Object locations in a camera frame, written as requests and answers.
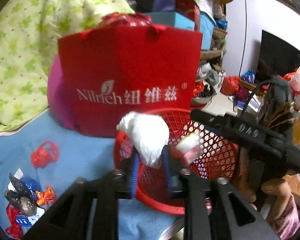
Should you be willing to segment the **pink sleeve forearm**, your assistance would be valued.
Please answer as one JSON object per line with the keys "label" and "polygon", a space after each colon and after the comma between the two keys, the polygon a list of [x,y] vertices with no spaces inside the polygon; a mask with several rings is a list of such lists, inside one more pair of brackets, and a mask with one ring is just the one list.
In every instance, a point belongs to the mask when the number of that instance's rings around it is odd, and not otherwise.
{"label": "pink sleeve forearm", "polygon": [[280,239],[291,239],[300,227],[294,196],[277,197],[267,221]]}

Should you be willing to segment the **person's right hand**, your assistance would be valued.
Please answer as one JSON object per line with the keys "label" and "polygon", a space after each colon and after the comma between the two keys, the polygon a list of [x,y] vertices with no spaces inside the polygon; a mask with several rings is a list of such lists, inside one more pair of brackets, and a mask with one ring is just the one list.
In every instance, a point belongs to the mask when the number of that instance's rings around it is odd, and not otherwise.
{"label": "person's right hand", "polygon": [[276,197],[266,218],[268,223],[275,222],[283,215],[289,203],[291,197],[290,185],[282,178],[271,179],[263,183],[261,189],[265,194]]}

